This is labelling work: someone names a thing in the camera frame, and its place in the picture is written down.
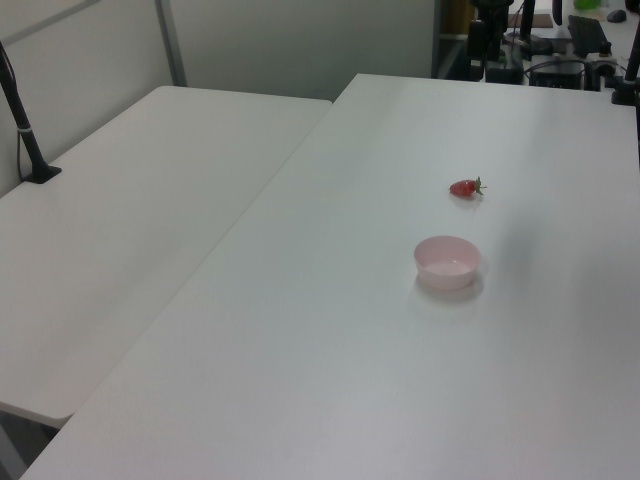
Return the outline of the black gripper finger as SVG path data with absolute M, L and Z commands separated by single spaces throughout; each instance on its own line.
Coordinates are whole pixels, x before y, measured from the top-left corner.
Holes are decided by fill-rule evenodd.
M 490 23 L 487 27 L 486 60 L 497 62 L 501 55 L 504 28 L 501 23 Z
M 469 25 L 467 37 L 467 57 L 469 60 L 469 77 L 471 81 L 480 81 L 485 70 L 485 23 L 473 20 Z

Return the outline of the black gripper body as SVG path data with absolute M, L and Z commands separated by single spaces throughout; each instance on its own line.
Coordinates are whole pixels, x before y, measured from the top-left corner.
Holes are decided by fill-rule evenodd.
M 471 0 L 477 19 L 485 23 L 507 22 L 513 0 Z

